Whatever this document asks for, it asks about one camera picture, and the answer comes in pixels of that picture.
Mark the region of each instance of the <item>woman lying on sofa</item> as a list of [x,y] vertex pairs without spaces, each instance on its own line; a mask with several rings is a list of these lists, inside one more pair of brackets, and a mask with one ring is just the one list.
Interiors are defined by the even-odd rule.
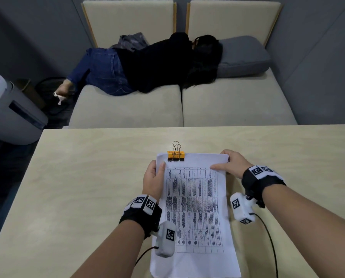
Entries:
[[148,93],[164,85],[207,84],[216,79],[221,55],[222,45],[215,37],[205,35],[191,42],[183,32],[134,52],[90,48],[54,95],[67,97],[72,87],[79,91],[87,84],[113,96]]

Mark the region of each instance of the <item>blue jeans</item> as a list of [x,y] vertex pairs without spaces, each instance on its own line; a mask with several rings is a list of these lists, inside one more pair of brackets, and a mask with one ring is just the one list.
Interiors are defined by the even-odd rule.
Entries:
[[112,96],[134,92],[124,74],[117,52],[112,48],[89,48],[79,64],[67,77],[80,91],[94,85]]

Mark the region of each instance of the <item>black cable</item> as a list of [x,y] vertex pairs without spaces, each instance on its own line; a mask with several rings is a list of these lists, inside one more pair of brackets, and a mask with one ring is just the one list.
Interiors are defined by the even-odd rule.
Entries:
[[250,215],[255,215],[259,218],[259,220],[261,220],[261,222],[263,223],[266,232],[268,232],[269,235],[269,239],[270,239],[270,243],[271,243],[271,247],[273,248],[273,254],[274,254],[274,261],[276,262],[276,277],[278,278],[278,264],[277,264],[277,256],[276,256],[276,250],[274,249],[274,245],[273,245],[273,240],[271,239],[270,233],[268,228],[266,227],[266,224],[264,223],[264,221],[261,219],[261,217],[255,213],[250,213]]
[[140,261],[140,259],[148,252],[150,251],[151,249],[158,249],[158,247],[154,246],[154,247],[151,247],[149,249],[147,249],[144,253],[142,253],[142,255],[138,258],[137,262],[135,263],[135,265],[137,265],[137,263]]

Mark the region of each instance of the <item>hand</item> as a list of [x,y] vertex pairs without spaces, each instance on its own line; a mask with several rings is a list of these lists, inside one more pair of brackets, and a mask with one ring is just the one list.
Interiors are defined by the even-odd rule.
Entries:
[[250,167],[253,166],[249,161],[246,160],[239,152],[224,149],[221,154],[229,155],[229,162],[224,164],[215,164],[210,167],[212,170],[224,170],[231,173],[235,177],[242,178],[243,173]]
[[153,160],[145,171],[143,178],[143,191],[142,194],[152,196],[157,200],[157,204],[160,202],[162,190],[164,188],[164,173],[166,163],[162,162],[158,168],[158,174],[156,175],[156,160]]

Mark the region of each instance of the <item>wooden table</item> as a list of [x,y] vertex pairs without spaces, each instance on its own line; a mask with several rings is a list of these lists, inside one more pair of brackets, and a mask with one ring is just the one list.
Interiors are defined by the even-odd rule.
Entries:
[[[345,218],[345,125],[45,130],[0,233],[0,278],[71,276],[116,227],[141,192],[148,163],[173,140],[185,152],[237,150]],[[240,189],[227,176],[228,196]],[[280,277],[316,277],[273,216],[256,212],[272,234]],[[275,277],[262,224],[232,217],[231,227],[243,277]],[[133,277],[150,276],[149,260]]]

